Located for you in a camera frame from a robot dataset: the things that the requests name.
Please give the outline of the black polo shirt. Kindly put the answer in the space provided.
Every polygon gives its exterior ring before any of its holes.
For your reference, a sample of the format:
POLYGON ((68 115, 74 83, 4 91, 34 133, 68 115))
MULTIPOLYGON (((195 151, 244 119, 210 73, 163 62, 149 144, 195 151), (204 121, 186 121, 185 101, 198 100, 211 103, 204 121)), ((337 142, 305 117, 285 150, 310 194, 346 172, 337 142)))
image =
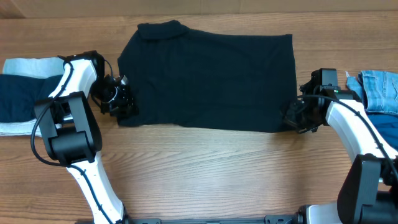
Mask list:
POLYGON ((179 21, 139 24, 118 58, 137 111, 121 126, 288 131, 281 107, 296 97, 293 40, 221 35, 179 21))

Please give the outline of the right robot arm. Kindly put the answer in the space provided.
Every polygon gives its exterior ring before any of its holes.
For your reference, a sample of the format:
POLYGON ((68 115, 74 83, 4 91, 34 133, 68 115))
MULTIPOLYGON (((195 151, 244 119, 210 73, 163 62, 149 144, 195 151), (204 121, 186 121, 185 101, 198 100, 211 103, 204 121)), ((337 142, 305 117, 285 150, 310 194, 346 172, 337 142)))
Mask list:
POLYGON ((321 68, 281 108, 297 133, 332 127, 351 159, 335 202, 304 205, 284 223, 397 223, 397 151, 369 120, 359 96, 338 85, 334 68, 321 68))

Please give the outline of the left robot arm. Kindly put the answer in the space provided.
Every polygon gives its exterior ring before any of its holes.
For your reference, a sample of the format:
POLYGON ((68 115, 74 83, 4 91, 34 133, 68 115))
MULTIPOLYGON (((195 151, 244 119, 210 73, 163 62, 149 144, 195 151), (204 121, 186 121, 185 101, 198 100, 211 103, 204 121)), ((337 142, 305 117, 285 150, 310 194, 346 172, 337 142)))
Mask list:
POLYGON ((102 137, 88 98, 101 113, 117 118, 138 114, 126 77, 105 74, 108 61, 97 51, 62 57, 65 73, 48 98, 34 105, 36 122, 49 160, 35 148, 44 164, 64 167, 74 177, 93 214, 93 223, 132 223, 114 192, 102 160, 102 137))

